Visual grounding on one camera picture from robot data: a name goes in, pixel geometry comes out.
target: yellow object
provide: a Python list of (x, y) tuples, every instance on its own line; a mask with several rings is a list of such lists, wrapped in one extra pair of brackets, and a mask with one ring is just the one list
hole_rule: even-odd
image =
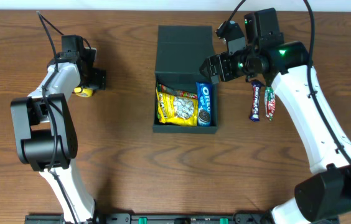
[(90, 97), (93, 95), (93, 90), (87, 88), (76, 87), (73, 92), (81, 97)]
[(173, 96), (157, 90), (156, 96), (161, 123), (197, 126), (198, 101), (196, 99)]

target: snack package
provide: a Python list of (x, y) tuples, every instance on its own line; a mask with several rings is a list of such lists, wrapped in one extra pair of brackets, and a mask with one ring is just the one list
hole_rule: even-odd
[(161, 123), (172, 123), (181, 126), (196, 126), (198, 101), (182, 96), (173, 96), (156, 90), (157, 111)]
[(198, 91), (198, 125), (210, 126), (212, 112), (210, 99), (212, 98), (212, 84), (196, 83)]
[(251, 82), (251, 86), (253, 87), (253, 102), (251, 105), (251, 112), (249, 118), (254, 121), (260, 121), (260, 118), (258, 116), (258, 105), (260, 102), (260, 88), (263, 86), (261, 82), (258, 80), (253, 80)]
[(272, 87), (265, 89), (264, 95), (265, 116), (272, 121), (275, 112), (275, 93)]
[(162, 84), (157, 84), (157, 90), (161, 93), (167, 93), (173, 96), (183, 96), (183, 97), (188, 97), (192, 99), (197, 99), (198, 96), (195, 93), (189, 93), (187, 91), (182, 91), (182, 90), (173, 90), (167, 86), (164, 86)]

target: open box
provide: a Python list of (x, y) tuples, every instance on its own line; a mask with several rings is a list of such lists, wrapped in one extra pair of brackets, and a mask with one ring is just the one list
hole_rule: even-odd
[[(209, 80), (200, 74), (199, 68), (207, 57), (214, 54), (211, 27), (159, 26), (156, 82), (175, 90), (197, 93), (196, 82), (209, 83)], [(210, 102), (212, 124), (209, 127), (162, 124), (157, 118), (155, 95), (153, 131), (155, 133), (215, 134), (218, 128), (216, 85), (213, 85)]]

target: yellow snack bag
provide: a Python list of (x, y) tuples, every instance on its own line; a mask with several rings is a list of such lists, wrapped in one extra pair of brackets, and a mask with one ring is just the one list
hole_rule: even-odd
[(196, 99), (173, 96), (156, 90), (157, 111), (161, 123), (173, 123), (181, 126), (196, 126), (198, 101)]

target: wooden table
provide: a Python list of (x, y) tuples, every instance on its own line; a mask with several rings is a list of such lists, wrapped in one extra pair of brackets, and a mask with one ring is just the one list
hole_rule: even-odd
[[(106, 91), (68, 102), (78, 134), (77, 163), (102, 212), (233, 213), (267, 210), (311, 176), (306, 152), (278, 101), (274, 121), (251, 122), (251, 85), (219, 85), (216, 135), (152, 133), (158, 25), (212, 26), (229, 12), (42, 11), (65, 34), (98, 49)], [(235, 16), (242, 21), (244, 12)], [(286, 41), (308, 48), (306, 12), (279, 12)], [(314, 65), (351, 140), (351, 13), (315, 13)], [(60, 37), (51, 31), (57, 49)], [(226, 47), (213, 38), (216, 52)], [(9, 104), (35, 90), (52, 51), (34, 11), (0, 11), (0, 223), (28, 213), (62, 213), (47, 182), (17, 158)], [(351, 213), (342, 215), (351, 223)]]

